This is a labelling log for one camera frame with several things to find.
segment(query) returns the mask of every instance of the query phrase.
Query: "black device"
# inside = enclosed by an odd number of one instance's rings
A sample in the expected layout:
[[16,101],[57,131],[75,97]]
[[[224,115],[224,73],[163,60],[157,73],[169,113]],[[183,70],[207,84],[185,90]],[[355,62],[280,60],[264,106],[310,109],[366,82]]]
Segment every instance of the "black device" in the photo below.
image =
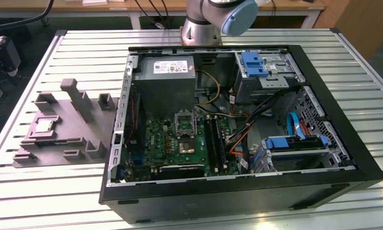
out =
[[[127,223],[314,208],[383,180],[300,46],[129,50],[99,194]],[[121,139],[131,87],[143,152]]]
[[9,74],[16,75],[20,62],[13,41],[9,37],[0,36],[0,77],[8,79],[13,85],[17,85],[17,82]]

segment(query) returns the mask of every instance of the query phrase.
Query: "power supply label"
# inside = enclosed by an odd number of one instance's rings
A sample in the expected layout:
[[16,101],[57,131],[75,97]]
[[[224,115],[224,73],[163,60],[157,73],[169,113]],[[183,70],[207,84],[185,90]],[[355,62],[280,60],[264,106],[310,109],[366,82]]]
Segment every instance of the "power supply label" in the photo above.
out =
[[153,73],[187,73],[187,61],[157,61]]

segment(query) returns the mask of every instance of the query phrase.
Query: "floor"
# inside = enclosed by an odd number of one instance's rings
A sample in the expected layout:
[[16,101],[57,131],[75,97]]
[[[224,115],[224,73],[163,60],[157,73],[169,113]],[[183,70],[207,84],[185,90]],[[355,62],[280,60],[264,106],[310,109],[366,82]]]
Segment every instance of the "floor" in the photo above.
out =
[[[175,21],[171,21],[173,27],[178,28],[182,25],[183,20],[183,18],[179,18]],[[141,18],[141,23],[143,29],[155,28],[146,18]],[[28,65],[18,71],[21,76],[17,80],[18,85],[13,86],[8,81],[2,81],[0,83],[0,88],[6,92],[6,97],[0,100],[0,131],[29,82],[29,78],[34,72],[36,66],[38,65],[46,47],[53,38],[53,34],[58,29],[113,30],[131,29],[131,27],[129,18],[126,17],[110,17],[102,18],[102,20],[94,18],[54,18],[49,20],[47,27],[42,27],[39,22],[29,25],[32,39],[29,42],[20,45],[22,55],[28,60]],[[368,62],[383,78],[383,44]]]

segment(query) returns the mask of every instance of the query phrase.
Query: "motherboard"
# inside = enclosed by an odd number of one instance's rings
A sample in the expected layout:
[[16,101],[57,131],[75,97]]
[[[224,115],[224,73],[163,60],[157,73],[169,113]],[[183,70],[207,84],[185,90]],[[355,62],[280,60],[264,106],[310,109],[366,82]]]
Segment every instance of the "motherboard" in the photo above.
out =
[[147,119],[145,151],[131,155],[133,180],[238,174],[236,157],[224,151],[228,134],[228,121],[221,116]]

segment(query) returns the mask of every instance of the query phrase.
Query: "aluminum workbench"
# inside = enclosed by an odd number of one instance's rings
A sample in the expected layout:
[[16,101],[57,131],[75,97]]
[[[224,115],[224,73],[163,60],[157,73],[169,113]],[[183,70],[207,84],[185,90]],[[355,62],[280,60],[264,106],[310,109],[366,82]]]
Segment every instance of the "aluminum workbench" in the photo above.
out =
[[[383,169],[383,80],[342,34],[327,29],[250,30],[240,37],[223,37],[223,44],[302,45]],[[97,98],[101,92],[118,97],[127,47],[177,45],[175,30],[67,31],[53,38],[0,134],[0,229],[383,229],[383,182],[316,209],[130,226],[97,202],[103,164],[10,166],[39,92],[53,92],[57,99],[65,99],[59,82],[74,78],[90,97]]]

